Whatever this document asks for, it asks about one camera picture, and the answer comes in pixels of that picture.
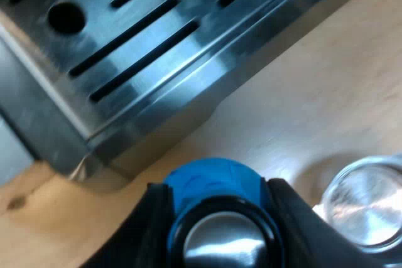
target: stainless steel drip tray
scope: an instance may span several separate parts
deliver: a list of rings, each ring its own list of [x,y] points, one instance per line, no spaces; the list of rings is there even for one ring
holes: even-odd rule
[[[344,2],[0,0],[0,107],[65,176],[133,177]]]

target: blue plastic part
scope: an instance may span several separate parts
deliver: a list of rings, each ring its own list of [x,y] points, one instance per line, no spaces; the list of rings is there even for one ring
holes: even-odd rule
[[[238,196],[262,209],[266,204],[260,175],[229,159],[210,158],[188,163],[171,172],[165,183],[173,188],[175,210],[175,222],[168,236],[169,250],[179,221],[206,198]]]

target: black plastic part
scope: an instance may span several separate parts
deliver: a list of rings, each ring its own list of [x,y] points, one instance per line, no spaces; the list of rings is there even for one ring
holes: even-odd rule
[[[328,226],[285,180],[271,179],[268,188],[268,211],[286,238],[287,267],[382,268]]]
[[[236,196],[219,196],[205,199],[180,221],[170,252],[169,268],[184,268],[183,246],[189,231],[202,218],[211,213],[231,211],[238,212],[251,219],[262,231],[269,255],[259,259],[267,268],[284,267],[284,248],[282,239],[274,220],[252,203]]]
[[[150,185],[117,232],[82,267],[166,267],[166,238],[173,216],[171,189]]]

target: wooden countertop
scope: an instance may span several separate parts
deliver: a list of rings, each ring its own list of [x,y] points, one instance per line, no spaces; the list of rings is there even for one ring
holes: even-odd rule
[[[0,213],[0,267],[78,267],[147,182],[195,158],[227,157],[280,175],[314,204],[345,164],[401,151],[401,100],[401,0],[351,0],[125,189],[100,196],[53,176],[20,208]]]

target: round metal button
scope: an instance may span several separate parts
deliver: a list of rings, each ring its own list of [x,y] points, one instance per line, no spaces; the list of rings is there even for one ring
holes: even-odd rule
[[[196,223],[183,247],[186,268],[268,267],[264,235],[248,217],[213,213]]]
[[[402,177],[381,164],[347,167],[323,196],[327,221],[351,242],[384,244],[402,229]]]

